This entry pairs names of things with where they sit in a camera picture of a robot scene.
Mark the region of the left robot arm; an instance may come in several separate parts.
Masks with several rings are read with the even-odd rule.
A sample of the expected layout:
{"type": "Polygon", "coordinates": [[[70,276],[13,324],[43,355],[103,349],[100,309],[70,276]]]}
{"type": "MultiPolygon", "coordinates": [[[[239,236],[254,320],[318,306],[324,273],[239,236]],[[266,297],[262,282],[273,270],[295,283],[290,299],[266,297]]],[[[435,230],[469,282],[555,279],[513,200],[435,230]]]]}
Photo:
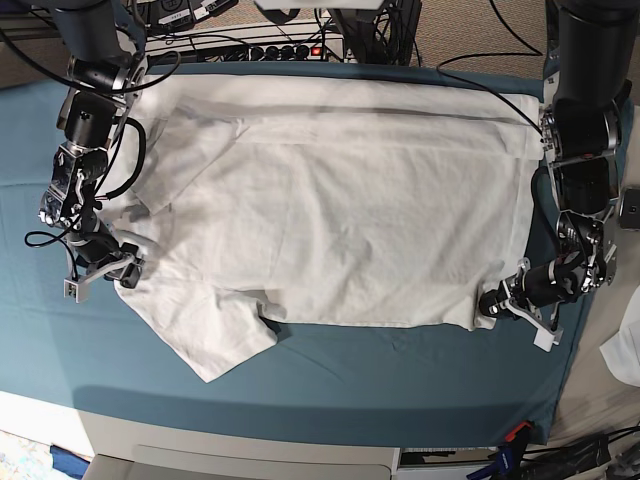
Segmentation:
{"type": "Polygon", "coordinates": [[[481,295],[489,318],[522,318],[558,331],[559,308],[615,276],[608,232],[620,181],[616,154],[623,140],[622,109],[639,24],[636,1],[548,1],[545,77],[554,90],[541,118],[546,168],[559,211],[555,258],[515,274],[481,295]]]}

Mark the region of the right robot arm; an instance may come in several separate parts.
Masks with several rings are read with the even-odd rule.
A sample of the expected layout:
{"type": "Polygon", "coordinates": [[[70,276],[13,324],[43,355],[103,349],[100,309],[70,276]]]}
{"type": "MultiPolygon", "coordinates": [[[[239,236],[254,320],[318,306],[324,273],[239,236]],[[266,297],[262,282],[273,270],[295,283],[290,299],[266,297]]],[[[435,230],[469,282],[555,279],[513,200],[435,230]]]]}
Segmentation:
{"type": "Polygon", "coordinates": [[[97,213],[103,202],[130,189],[144,166],[146,133],[129,114],[150,86],[144,80],[149,68],[146,23],[134,1],[29,1],[26,6],[47,12],[70,52],[67,73],[60,76],[20,50],[9,35],[1,36],[18,58],[68,89],[57,119],[65,140],[53,157],[39,207],[39,218],[48,226],[43,243],[60,243],[66,250],[66,297],[82,302],[98,278],[132,289],[144,264],[139,248],[119,242],[97,213]],[[128,126],[138,135],[133,173],[102,193],[128,126]],[[59,234],[52,234],[54,228],[59,234]]]}

